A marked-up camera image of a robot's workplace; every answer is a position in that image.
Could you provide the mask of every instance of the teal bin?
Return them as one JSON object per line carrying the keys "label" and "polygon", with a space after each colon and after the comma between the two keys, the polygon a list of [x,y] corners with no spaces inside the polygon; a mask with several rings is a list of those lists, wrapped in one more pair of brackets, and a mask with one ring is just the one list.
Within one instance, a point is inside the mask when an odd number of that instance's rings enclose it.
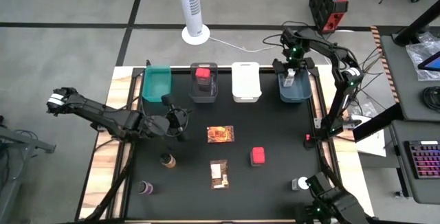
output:
{"label": "teal bin", "polygon": [[292,86],[283,87],[284,75],[278,75],[278,85],[280,87],[280,98],[286,103],[301,103],[311,96],[311,85],[309,72],[301,70],[295,74],[295,80]]}
{"label": "teal bin", "polygon": [[171,93],[171,68],[148,66],[145,69],[142,97],[149,102],[161,102],[161,97]]}

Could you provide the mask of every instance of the wooden table frame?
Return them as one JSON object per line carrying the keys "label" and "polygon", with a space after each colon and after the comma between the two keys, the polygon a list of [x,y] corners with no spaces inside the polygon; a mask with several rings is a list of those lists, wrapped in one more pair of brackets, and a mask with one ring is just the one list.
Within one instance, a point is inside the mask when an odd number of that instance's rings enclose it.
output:
{"label": "wooden table frame", "polygon": [[[131,103],[134,98],[139,96],[143,83],[141,80],[142,77],[138,77],[139,74],[143,72],[140,68],[142,67],[115,67],[106,105],[119,108]],[[336,88],[334,87],[334,79],[331,75],[330,65],[317,65],[317,70],[315,70],[314,74],[315,76],[310,75],[313,93],[311,99],[315,106],[315,117],[322,117],[323,114],[327,114],[330,107],[329,104],[333,102]],[[137,109],[138,102],[133,102],[130,108]],[[351,131],[345,131],[339,136],[346,139],[353,139],[353,133]],[[108,132],[99,133],[95,146],[99,146],[110,139]],[[75,220],[85,218],[93,212],[123,168],[131,149],[134,148],[131,147],[130,144],[113,141],[92,155]],[[322,151],[327,163],[333,168],[336,175],[342,179],[344,187],[355,195],[367,214],[374,216],[355,143],[336,138],[328,142],[323,142]],[[113,211],[106,211],[101,216],[101,219],[119,219],[123,217],[124,209],[127,207],[127,199],[123,196],[124,192],[128,190],[128,185],[129,183],[126,182],[121,185],[117,195],[108,208]],[[277,222],[287,221],[292,222],[292,220],[277,220]]]}

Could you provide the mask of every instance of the white tower fan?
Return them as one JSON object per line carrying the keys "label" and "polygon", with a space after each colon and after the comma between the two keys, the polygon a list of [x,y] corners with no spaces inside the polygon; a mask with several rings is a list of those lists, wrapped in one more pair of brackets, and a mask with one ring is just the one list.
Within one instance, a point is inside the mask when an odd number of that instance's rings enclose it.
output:
{"label": "white tower fan", "polygon": [[190,45],[201,45],[210,36],[210,31],[201,20],[200,0],[181,0],[184,10],[186,27],[181,32],[181,37]]}

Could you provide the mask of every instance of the white bin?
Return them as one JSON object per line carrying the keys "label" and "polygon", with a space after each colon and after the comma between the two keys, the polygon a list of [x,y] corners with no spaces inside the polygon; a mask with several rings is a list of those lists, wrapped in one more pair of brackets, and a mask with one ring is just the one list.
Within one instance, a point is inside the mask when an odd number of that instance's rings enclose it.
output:
{"label": "white bin", "polygon": [[258,100],[261,96],[258,63],[232,64],[232,95],[237,103],[253,103]]}

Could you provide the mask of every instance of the rgb keyboard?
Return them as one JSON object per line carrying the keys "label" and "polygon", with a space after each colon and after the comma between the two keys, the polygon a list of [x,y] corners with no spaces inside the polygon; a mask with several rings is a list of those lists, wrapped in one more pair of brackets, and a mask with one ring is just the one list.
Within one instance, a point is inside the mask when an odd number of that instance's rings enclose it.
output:
{"label": "rgb keyboard", "polygon": [[418,179],[440,179],[440,145],[436,141],[405,142],[412,158],[412,171]]}

